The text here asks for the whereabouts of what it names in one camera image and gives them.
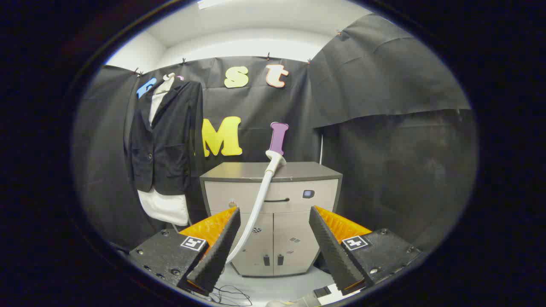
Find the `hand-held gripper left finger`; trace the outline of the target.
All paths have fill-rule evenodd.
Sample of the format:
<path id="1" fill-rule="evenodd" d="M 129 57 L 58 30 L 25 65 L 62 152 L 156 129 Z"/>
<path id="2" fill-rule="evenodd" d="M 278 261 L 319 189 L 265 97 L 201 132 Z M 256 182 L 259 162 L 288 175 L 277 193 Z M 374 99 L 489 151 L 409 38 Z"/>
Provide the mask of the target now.
<path id="1" fill-rule="evenodd" d="M 163 229 L 132 249 L 129 258 L 172 286 L 207 296 L 226 266 L 240 225 L 240 210 L 232 207 L 180 232 Z"/>

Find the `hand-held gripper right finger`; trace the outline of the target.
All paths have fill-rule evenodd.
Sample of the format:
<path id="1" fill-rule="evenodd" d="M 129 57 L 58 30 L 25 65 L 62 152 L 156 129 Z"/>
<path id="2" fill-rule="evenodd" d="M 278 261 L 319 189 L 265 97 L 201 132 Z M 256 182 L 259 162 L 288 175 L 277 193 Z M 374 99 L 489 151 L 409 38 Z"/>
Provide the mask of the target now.
<path id="1" fill-rule="evenodd" d="M 374 287 L 421 256 L 420 249 L 389 229 L 371 231 L 319 206 L 311 208 L 309 225 L 343 295 Z"/>

